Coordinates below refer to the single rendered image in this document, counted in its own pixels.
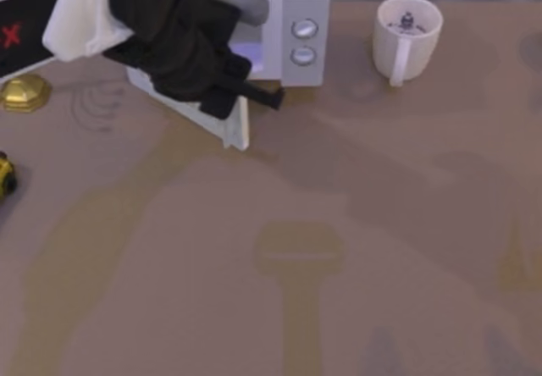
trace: gold metal dome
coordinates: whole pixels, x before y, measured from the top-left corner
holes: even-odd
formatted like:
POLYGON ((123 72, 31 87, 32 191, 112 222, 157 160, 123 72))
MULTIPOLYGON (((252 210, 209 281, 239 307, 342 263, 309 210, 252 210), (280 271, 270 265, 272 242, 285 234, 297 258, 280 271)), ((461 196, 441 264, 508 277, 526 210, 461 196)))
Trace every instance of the gold metal dome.
POLYGON ((34 112, 45 105, 50 96, 49 83, 35 74, 8 80, 0 91, 3 107, 9 112, 34 112))

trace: red x mark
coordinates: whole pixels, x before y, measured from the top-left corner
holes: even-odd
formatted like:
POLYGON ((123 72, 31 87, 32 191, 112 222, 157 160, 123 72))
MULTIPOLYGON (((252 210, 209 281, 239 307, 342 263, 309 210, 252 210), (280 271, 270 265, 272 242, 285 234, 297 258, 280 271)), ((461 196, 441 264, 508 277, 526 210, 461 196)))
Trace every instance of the red x mark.
POLYGON ((10 27, 3 26, 2 27, 2 33, 5 37, 3 39, 3 48, 10 48, 13 44, 19 45, 20 44, 20 24, 16 23, 15 25, 12 25, 10 27))

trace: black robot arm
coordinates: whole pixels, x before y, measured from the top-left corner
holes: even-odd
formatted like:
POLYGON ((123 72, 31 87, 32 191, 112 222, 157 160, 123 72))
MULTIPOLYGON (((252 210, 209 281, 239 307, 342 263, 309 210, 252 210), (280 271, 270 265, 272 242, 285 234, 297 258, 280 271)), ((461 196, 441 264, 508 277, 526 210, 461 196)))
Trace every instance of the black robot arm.
POLYGON ((250 60, 229 47, 241 11, 219 0, 109 0, 111 14, 134 31, 103 55, 140 69, 156 92, 227 119, 239 96, 279 109, 285 91, 247 82, 250 60))

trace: black box with red x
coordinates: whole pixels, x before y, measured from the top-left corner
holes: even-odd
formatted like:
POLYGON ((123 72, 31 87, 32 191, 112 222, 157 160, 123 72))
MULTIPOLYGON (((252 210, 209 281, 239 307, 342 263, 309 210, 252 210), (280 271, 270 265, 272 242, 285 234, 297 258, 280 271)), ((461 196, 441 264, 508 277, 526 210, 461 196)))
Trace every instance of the black box with red x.
POLYGON ((42 38, 57 0, 0 1, 0 78, 48 60, 42 38))

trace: tabletop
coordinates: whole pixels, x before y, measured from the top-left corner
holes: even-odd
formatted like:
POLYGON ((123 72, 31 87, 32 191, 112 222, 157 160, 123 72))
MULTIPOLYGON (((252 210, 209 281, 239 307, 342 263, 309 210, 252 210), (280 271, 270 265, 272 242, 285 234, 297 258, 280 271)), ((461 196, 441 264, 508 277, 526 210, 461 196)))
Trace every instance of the tabletop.
POLYGON ((218 139, 102 58, 2 113, 0 375, 535 375, 542 8, 442 3, 418 79, 334 3, 324 86, 218 139))

